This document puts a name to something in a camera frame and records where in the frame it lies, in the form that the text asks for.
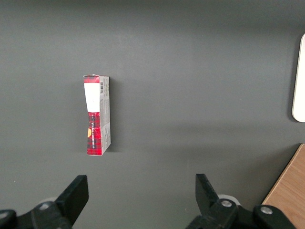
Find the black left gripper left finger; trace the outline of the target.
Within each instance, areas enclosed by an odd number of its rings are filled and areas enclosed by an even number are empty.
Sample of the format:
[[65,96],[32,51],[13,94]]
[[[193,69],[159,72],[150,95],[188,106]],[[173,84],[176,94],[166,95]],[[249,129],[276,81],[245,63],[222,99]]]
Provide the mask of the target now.
[[88,179],[78,175],[54,200],[44,201],[17,216],[12,209],[0,211],[2,229],[71,229],[89,199]]

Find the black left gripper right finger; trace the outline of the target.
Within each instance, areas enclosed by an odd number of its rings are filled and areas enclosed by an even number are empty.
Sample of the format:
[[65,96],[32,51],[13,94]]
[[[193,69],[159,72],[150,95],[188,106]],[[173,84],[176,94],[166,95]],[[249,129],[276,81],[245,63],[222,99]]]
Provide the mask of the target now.
[[205,174],[196,174],[195,197],[200,215],[188,229],[294,229],[295,226],[278,208],[256,205],[244,209],[228,198],[220,198]]

